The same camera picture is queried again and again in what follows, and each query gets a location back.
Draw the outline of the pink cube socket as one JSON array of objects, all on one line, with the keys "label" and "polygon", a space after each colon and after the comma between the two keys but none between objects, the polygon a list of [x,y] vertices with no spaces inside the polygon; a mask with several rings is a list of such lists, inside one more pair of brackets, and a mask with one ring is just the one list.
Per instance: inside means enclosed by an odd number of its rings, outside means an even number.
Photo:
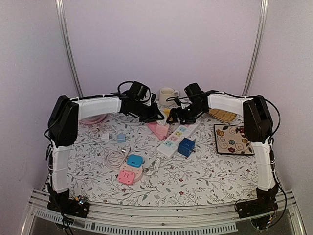
[{"label": "pink cube socket", "polygon": [[147,123],[147,126],[160,140],[163,140],[167,137],[170,125],[168,123],[160,125],[157,122],[150,122]]}]

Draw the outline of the dark blue cube socket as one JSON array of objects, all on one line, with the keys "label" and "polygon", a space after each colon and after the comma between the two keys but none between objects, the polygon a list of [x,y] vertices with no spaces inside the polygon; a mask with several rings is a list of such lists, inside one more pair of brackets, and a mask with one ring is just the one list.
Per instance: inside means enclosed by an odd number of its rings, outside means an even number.
[{"label": "dark blue cube socket", "polygon": [[178,145],[178,152],[185,157],[189,157],[194,151],[195,141],[184,138]]}]

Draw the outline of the white multicolour power strip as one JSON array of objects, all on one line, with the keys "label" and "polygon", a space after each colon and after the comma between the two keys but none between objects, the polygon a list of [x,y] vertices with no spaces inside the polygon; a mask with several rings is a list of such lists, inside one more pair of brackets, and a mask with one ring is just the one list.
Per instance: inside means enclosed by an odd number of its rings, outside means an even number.
[{"label": "white multicolour power strip", "polygon": [[165,139],[156,149],[158,154],[164,157],[172,157],[178,150],[180,142],[184,138],[189,138],[200,125],[199,122],[194,124],[180,125],[167,139]]}]

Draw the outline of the light blue charger plug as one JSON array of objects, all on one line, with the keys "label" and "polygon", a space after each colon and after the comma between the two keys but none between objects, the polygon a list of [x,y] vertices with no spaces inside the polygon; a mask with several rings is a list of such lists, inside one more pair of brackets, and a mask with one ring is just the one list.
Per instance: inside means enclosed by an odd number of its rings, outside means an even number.
[{"label": "light blue charger plug", "polygon": [[126,141],[126,136],[123,133],[120,133],[116,136],[117,143],[124,143]]}]

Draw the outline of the small white charger plug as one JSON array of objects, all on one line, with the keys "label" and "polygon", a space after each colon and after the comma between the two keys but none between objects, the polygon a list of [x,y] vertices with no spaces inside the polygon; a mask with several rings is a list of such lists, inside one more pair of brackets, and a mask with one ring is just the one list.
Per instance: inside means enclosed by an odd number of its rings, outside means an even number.
[{"label": "small white charger plug", "polygon": [[109,133],[103,133],[100,137],[101,141],[111,141],[112,137]]}]

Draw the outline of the yellow cube socket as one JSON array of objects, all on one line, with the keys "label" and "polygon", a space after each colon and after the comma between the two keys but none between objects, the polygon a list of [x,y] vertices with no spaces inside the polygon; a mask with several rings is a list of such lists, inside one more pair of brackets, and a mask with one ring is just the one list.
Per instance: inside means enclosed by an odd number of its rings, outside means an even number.
[{"label": "yellow cube socket", "polygon": [[169,109],[169,108],[164,108],[164,109],[163,109],[163,112],[165,113],[165,115],[167,116],[167,118],[170,116],[170,111],[171,111],[171,109]]}]

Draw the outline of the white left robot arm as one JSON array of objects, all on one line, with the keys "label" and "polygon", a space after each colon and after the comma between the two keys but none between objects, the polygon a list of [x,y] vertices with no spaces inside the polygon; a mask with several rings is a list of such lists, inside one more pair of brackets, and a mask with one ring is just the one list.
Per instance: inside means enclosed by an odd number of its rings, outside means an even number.
[{"label": "white left robot arm", "polygon": [[86,218],[90,204],[84,198],[71,199],[67,183],[68,160],[78,136],[78,122],[89,117],[117,114],[131,115],[140,122],[165,120],[154,100],[145,101],[125,94],[111,93],[85,98],[60,96],[53,108],[44,136],[49,139],[48,159],[49,203],[47,208],[62,216]]}]

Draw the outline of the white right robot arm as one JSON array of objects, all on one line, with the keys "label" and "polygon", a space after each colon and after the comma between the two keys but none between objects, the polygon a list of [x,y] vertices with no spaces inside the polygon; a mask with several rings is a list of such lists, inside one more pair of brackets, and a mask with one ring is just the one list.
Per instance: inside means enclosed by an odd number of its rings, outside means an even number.
[{"label": "white right robot arm", "polygon": [[256,158],[258,172],[257,198],[247,201],[239,199],[234,205],[240,218],[251,217],[269,212],[276,212],[278,205],[276,194],[281,186],[275,176],[275,158],[272,150],[273,121],[263,96],[237,96],[215,90],[191,93],[188,95],[189,106],[182,108],[181,99],[170,97],[178,107],[170,111],[167,122],[193,124],[196,119],[209,110],[217,109],[241,115],[244,135],[251,142]]}]

